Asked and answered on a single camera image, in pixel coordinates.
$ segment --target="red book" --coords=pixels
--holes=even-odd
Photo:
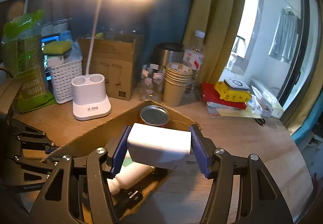
[[[203,94],[202,97],[204,101],[218,103],[221,105],[232,106],[239,109],[246,109],[247,107],[245,102],[239,103],[239,102],[231,102],[231,101],[220,99],[220,94],[214,89],[214,85],[210,83],[201,82],[201,89],[202,89],[202,94]]]

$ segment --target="woven plastic basket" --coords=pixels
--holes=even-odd
[[[49,68],[56,102],[63,104],[73,99],[71,81],[82,75],[82,60]]]

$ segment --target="white bottle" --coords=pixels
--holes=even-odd
[[[200,71],[201,65],[204,60],[204,55],[203,55],[204,37],[205,37],[204,32],[196,30],[188,46],[185,47],[183,64],[186,66],[189,66],[193,70],[192,79],[190,80],[185,90],[186,96],[193,91],[198,72]]]
[[[154,169],[155,168],[152,166],[137,162],[131,162],[131,164],[127,166],[122,166],[120,173],[118,173],[114,179],[107,179],[111,194],[117,194],[120,189],[128,190],[153,172]]]

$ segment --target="silver screw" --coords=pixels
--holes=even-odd
[[[71,156],[70,155],[65,155],[65,156],[62,157],[62,159],[64,161],[69,161],[71,159]]]
[[[251,155],[250,155],[250,158],[251,158],[252,160],[254,160],[254,161],[257,161],[257,160],[259,159],[258,155],[256,155],[256,154],[251,154]]]
[[[96,150],[96,153],[98,153],[98,154],[103,154],[104,152],[105,152],[105,148],[98,148]]]
[[[218,154],[218,155],[222,155],[224,153],[224,149],[223,148],[217,148],[215,150],[215,153]]]

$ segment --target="wooden desk surface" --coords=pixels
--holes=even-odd
[[[110,101],[111,114],[90,121],[75,120],[71,102],[15,115],[15,118],[46,131],[57,145],[65,145],[139,103],[136,97],[131,101],[113,98]],[[279,120],[268,118],[266,124],[260,126],[250,118],[211,119],[202,102],[175,110],[198,122],[205,137],[232,155],[247,157],[252,153],[258,154],[279,186],[292,216],[300,213],[313,185],[301,153]],[[170,172],[167,180],[148,197],[138,213],[125,218],[122,223],[199,223],[211,184],[212,181],[199,172],[196,163],[187,164],[184,171]],[[235,177],[228,223],[235,220],[238,195],[239,177]]]

